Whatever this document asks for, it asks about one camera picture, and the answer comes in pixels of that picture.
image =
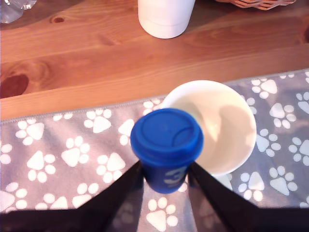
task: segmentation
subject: wood grain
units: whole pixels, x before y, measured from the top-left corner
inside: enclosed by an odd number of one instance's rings
[[[308,68],[308,28],[309,1],[263,12],[197,0],[186,32],[161,40],[139,25],[135,0],[40,0],[1,26],[1,97],[9,97],[1,99],[1,116],[150,97],[196,79]],[[6,87],[16,76],[26,77],[25,89]]]

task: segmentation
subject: table runner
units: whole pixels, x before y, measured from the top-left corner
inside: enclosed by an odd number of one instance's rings
[[[257,140],[225,185],[260,207],[309,207],[309,70],[227,85],[250,106]],[[2,121],[0,211],[76,208],[100,193],[138,160],[130,131],[163,98]],[[187,179],[168,195],[145,183],[137,231],[197,231],[187,189]],[[129,231],[133,207],[110,229]],[[211,210],[198,220],[205,231],[218,223]]]

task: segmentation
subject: white container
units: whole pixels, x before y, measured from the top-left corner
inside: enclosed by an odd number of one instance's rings
[[[138,0],[139,21],[160,39],[182,34],[189,24],[195,0]]]
[[[249,158],[256,140],[255,119],[246,101],[230,87],[191,81],[170,92],[161,107],[184,110],[197,120],[204,147],[196,162],[213,176],[230,173]]]

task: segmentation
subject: cup lid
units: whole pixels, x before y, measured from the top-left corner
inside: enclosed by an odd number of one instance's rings
[[[161,109],[140,118],[131,132],[138,158],[155,166],[188,165],[199,156],[203,133],[195,119],[178,109]]]

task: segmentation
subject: reusable coffee cup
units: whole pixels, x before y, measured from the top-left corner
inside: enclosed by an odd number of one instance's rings
[[[184,182],[189,165],[203,148],[201,128],[187,112],[161,109],[140,118],[131,132],[131,146],[146,181],[160,193],[172,193]]]

